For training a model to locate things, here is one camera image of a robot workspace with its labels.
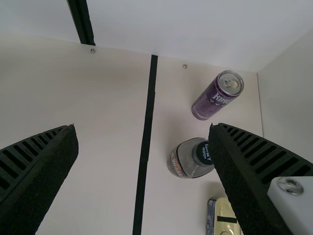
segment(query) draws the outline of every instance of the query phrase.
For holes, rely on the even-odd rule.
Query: black foam pad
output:
[[[267,196],[279,176],[312,176],[313,164],[248,131],[211,125],[208,150],[245,235],[291,235]]]
[[[78,155],[74,125],[0,150],[0,234],[32,235]]]

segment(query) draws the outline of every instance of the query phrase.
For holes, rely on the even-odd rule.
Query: white panel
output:
[[[265,138],[313,162],[313,31],[258,77]]]
[[[79,155],[36,235],[126,235],[150,55],[36,38],[0,41],[0,149],[74,123]]]
[[[243,93],[207,121],[193,117],[191,105],[216,75],[226,68],[190,64],[160,57],[144,201],[143,235],[203,235],[210,197],[225,196],[216,171],[197,179],[180,179],[166,160],[178,144],[208,137],[211,123],[224,122],[262,136],[258,82],[255,73],[236,71]]]
[[[66,0],[0,0],[0,32],[79,42]]]
[[[312,0],[88,0],[99,46],[259,71],[313,27]]]

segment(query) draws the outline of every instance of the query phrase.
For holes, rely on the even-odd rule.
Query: jar label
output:
[[[181,168],[181,165],[179,164],[179,161],[177,159],[177,156],[175,156],[175,154],[171,153],[171,163],[173,166],[173,169],[175,171],[175,173],[183,179],[186,179],[185,174]]]

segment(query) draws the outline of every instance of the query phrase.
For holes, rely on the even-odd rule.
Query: jar lid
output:
[[[196,156],[199,159],[199,161],[205,165],[213,165],[213,162],[211,160],[211,157],[209,155],[208,151],[209,142],[203,141],[198,144],[196,149]]]

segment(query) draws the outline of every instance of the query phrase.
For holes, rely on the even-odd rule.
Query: small object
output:
[[[208,201],[206,235],[240,235],[239,223],[226,197]]]
[[[291,177],[281,177],[277,184],[283,191],[293,195],[300,195],[304,191],[302,185]]]
[[[238,97],[244,89],[243,79],[235,72],[227,70],[217,75],[191,107],[199,120],[208,120],[222,107]]]
[[[198,178],[214,169],[205,138],[193,138],[178,145],[171,152],[167,167],[174,175],[186,178]]]

